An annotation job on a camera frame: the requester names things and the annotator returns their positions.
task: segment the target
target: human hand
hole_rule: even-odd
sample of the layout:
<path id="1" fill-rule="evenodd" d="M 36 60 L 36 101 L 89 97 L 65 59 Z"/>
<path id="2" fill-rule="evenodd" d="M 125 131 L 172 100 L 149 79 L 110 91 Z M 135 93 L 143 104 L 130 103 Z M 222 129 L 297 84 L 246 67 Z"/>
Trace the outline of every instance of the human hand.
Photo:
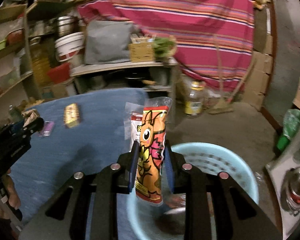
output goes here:
<path id="1" fill-rule="evenodd" d="M 6 175 L 2 176 L 2 181 L 3 181 L 4 186 L 6 187 L 7 192 L 9 194 L 9 200 L 8 201 L 9 201 L 10 206 L 12 206 L 15 209 L 19 209 L 19 207 L 21 205 L 21 201 L 20 201 L 20 198 L 18 197 L 18 194 L 17 194 L 16 189 L 14 187 L 13 181 L 12 181 L 11 177 L 8 175 L 10 173 L 11 173 L 11 169 L 9 169 L 7 171 Z M 4 218 L 4 219 L 9 219 L 10 218 L 9 215 L 6 212 L 4 212 L 1 207 L 0 207 L 0 218 Z"/>

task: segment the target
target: broom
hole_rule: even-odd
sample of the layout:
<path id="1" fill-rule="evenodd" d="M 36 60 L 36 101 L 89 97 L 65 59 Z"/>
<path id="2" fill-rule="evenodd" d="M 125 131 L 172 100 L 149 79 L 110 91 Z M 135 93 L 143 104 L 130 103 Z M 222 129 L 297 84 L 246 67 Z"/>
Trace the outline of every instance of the broom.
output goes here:
<path id="1" fill-rule="evenodd" d="M 222 74 L 220 74 L 220 72 L 222 71 L 221 69 L 221 58 L 220 58 L 220 54 L 219 54 L 219 46 L 218 43 L 216 42 L 216 47 L 217 47 L 217 57 L 218 57 L 218 70 L 219 70 L 219 79 L 220 76 L 222 76 Z M 230 105 L 234 96 L 237 94 L 237 92 L 239 91 L 240 87 L 242 86 L 243 82 L 245 82 L 245 80 L 247 79 L 253 65 L 254 62 L 256 60 L 255 54 L 253 53 L 252 55 L 252 59 L 250 62 L 250 65 L 246 71 L 246 73 L 244 74 L 243 78 L 240 80 L 240 82 L 237 84 L 237 86 L 235 87 L 235 89 L 233 90 L 233 92 L 231 93 L 231 95 L 227 98 L 227 100 L 224 99 L 224 93 L 223 93 L 223 79 L 221 80 L 221 84 L 220 84 L 220 94 L 221 94 L 221 98 L 218 101 L 218 103 L 210 108 L 208 110 L 209 114 L 221 114 L 221 113 L 226 113 L 226 112 L 232 112 L 233 108 Z"/>

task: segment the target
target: orange snack wrapper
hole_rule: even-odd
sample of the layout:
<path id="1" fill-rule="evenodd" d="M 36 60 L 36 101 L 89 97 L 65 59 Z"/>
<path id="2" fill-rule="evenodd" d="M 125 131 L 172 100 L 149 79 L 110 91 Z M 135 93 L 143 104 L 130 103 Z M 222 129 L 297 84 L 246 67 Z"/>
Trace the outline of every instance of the orange snack wrapper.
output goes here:
<path id="1" fill-rule="evenodd" d="M 136 194 L 154 205 L 161 205 L 161 170 L 164 159 L 168 106 L 145 107 L 140 133 L 140 158 L 136 177 Z"/>

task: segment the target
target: yellow basket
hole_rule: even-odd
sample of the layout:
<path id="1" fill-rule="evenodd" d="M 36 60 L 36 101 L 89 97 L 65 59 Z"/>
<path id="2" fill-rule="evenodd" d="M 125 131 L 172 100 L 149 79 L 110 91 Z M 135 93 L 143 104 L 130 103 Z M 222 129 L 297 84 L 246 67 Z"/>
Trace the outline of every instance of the yellow basket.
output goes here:
<path id="1" fill-rule="evenodd" d="M 152 42 L 131 43 L 129 50 L 132 62 L 154 61 Z"/>

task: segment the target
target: red plastic container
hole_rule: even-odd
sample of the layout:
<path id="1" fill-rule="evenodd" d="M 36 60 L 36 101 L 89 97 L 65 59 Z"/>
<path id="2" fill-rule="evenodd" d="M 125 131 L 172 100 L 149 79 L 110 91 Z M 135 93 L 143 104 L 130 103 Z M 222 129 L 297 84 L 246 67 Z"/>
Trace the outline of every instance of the red plastic container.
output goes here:
<path id="1" fill-rule="evenodd" d="M 47 74 L 55 84 L 64 82 L 70 78 L 70 63 L 63 63 L 58 67 L 52 68 Z"/>

